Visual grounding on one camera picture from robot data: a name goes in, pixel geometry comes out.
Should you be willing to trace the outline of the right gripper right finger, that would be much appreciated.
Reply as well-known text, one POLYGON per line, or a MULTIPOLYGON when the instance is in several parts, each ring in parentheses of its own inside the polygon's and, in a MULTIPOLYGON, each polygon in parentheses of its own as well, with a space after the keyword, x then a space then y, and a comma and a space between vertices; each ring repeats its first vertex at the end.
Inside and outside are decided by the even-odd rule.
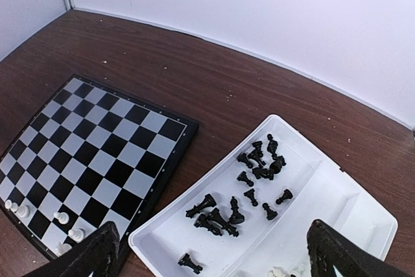
POLYGON ((320 219, 307 232, 311 276, 407 276, 372 256, 320 219))

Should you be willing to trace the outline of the white chess pawn piece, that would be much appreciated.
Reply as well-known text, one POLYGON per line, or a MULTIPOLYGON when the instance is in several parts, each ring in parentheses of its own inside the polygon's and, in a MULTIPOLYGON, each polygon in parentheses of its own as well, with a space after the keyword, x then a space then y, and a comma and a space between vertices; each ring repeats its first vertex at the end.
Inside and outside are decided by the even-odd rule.
POLYGON ((73 228, 68 231, 68 236, 73 241, 79 243, 85 238, 85 231, 81 228, 73 228))

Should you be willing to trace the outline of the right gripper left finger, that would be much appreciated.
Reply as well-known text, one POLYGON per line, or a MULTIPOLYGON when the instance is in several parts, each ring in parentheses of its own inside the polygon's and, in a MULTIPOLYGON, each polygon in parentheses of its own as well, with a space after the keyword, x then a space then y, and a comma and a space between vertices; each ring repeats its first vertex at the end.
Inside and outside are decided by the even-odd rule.
POLYGON ((27 276, 117 276, 119 233, 108 221, 72 249, 27 276))

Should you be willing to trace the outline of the black white chessboard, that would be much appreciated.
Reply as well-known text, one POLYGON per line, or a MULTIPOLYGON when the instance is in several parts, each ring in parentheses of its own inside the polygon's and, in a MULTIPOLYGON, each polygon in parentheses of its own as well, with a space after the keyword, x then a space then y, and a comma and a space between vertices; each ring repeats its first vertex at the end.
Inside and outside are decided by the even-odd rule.
POLYGON ((80 76, 40 108, 1 156, 1 201, 30 207, 16 228, 48 259, 68 231, 115 223, 122 254, 198 130, 188 117, 80 76), (55 212, 69 215, 60 224, 55 212))

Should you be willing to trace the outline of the white chess knight piece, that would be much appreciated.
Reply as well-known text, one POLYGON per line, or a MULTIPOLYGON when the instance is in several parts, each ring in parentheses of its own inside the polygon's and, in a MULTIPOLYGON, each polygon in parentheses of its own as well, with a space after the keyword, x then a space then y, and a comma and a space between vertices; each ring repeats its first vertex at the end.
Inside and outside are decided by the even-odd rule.
POLYGON ((56 245, 56 248, 54 250, 54 253, 57 256, 61 256, 61 255, 65 254, 66 252, 68 252, 71 249, 72 249, 72 246, 70 244, 58 242, 58 244, 56 245))

